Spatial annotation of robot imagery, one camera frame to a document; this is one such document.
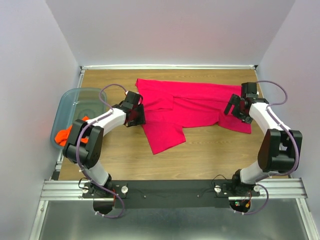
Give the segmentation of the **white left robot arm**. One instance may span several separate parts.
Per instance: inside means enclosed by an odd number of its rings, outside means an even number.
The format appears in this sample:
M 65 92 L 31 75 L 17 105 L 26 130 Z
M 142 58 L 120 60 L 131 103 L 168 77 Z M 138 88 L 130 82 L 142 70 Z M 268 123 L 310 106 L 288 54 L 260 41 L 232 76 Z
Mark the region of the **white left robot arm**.
M 107 112 L 93 119 L 73 122 L 63 156 L 79 166 L 99 197 L 107 197 L 113 189 L 112 177 L 100 162 L 104 136 L 122 125 L 132 127 L 145 123 L 143 96 L 127 91 L 124 100 L 111 106 Z

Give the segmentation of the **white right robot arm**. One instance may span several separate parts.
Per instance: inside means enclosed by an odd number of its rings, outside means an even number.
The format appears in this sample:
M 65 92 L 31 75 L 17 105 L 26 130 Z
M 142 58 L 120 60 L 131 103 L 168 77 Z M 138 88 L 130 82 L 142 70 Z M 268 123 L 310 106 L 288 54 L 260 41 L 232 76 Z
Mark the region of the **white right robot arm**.
M 257 182 L 268 177 L 287 176 L 297 170 L 303 135 L 285 125 L 273 112 L 272 104 L 259 97 L 257 83 L 242 83 L 241 94 L 230 97 L 224 110 L 228 113 L 246 124 L 256 121 L 264 134 L 257 160 L 238 169 L 227 186 L 234 196 L 253 190 Z

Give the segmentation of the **pink t-shirt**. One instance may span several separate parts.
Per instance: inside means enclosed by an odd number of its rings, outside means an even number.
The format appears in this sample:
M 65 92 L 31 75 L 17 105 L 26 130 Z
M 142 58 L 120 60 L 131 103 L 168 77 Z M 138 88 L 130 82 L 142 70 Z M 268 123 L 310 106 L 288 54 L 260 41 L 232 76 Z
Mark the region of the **pink t-shirt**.
M 154 155 L 186 141 L 184 128 L 218 125 L 222 128 L 250 134 L 251 125 L 224 110 L 233 94 L 239 95 L 239 85 L 136 80 L 143 97 L 146 123 L 142 126 Z

